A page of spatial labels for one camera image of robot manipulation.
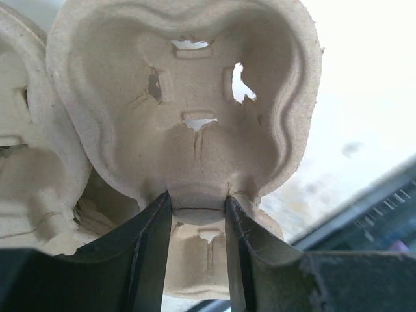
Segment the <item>cardboard cup carrier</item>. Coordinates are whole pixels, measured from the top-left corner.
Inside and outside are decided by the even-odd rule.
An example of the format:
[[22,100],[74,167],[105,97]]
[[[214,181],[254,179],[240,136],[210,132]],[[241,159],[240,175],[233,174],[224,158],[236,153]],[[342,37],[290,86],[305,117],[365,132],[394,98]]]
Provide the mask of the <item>cardboard cup carrier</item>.
[[1,5],[1,244],[70,253],[160,193],[164,293],[229,298],[224,201],[298,169],[322,50],[300,1],[66,1],[49,32]]

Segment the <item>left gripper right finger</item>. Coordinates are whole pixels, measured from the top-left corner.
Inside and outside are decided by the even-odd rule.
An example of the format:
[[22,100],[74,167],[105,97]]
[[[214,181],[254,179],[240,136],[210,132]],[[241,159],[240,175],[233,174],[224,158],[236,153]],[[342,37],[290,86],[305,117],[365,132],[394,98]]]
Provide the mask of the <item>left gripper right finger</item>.
[[414,311],[415,255],[312,251],[287,244],[225,200],[233,311]]

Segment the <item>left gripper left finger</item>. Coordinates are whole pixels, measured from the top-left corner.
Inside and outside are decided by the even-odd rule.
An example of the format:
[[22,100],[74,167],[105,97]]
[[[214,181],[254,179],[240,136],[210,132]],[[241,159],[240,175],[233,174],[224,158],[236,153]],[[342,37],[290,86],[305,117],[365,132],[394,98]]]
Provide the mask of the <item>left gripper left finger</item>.
[[73,255],[1,249],[1,310],[160,311],[171,223],[165,192]]

